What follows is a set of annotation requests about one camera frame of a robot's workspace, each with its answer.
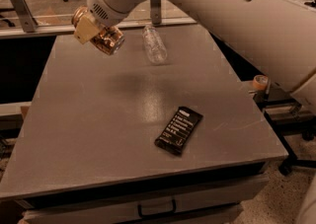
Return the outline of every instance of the clear plastic bottle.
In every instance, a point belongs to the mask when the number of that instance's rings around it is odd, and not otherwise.
[[[142,32],[144,46],[149,61],[155,65],[164,64],[167,59],[167,49],[157,30],[147,25]]]

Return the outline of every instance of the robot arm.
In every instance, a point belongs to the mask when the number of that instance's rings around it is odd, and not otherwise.
[[[144,0],[88,0],[91,23],[112,27]],[[290,0],[169,0],[316,114],[316,13]],[[87,34],[76,25],[75,35]],[[84,43],[97,33],[95,29]]]

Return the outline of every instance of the table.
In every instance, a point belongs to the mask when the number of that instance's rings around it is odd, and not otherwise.
[[[30,223],[238,216],[268,182],[265,164],[287,153],[204,28],[158,32],[168,50],[160,66],[146,58],[141,29],[125,30],[112,57],[57,38],[0,200],[29,209]],[[179,106],[203,115],[181,157],[154,145]]]

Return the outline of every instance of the black handle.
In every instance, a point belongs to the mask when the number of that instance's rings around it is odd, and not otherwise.
[[[169,216],[171,214],[174,214],[176,212],[176,209],[177,209],[176,200],[172,199],[171,202],[172,202],[172,210],[167,211],[167,212],[154,213],[154,214],[143,214],[141,212],[141,205],[138,204],[138,206],[137,206],[138,215],[142,219],[153,219],[153,218],[157,218],[157,217]]]

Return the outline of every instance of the gray tabletop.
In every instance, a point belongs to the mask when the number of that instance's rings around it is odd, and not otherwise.
[[[165,65],[141,29],[112,57],[58,37],[0,184],[1,198],[283,159],[287,153],[209,33],[162,27]],[[179,106],[203,115],[181,157],[154,145]]]

